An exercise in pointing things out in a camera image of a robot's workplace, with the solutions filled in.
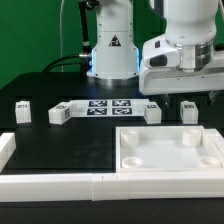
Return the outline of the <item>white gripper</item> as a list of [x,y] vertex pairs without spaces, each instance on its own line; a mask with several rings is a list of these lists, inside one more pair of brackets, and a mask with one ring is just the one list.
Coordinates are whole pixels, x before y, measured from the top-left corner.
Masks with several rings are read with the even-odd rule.
[[224,90],[224,46],[214,47],[212,41],[173,45],[164,35],[145,42],[139,90],[143,95],[161,95],[166,107],[170,107],[168,94],[211,91],[213,104],[217,90]]

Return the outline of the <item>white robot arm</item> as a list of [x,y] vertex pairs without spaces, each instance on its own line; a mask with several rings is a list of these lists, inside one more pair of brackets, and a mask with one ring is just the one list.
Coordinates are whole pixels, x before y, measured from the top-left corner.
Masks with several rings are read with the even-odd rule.
[[83,34],[88,81],[122,86],[137,79],[144,95],[224,90],[224,49],[215,45],[222,0],[148,0],[166,20],[166,30],[142,49],[133,41],[132,0],[78,2],[83,25],[87,10],[94,9],[97,17],[96,46]]

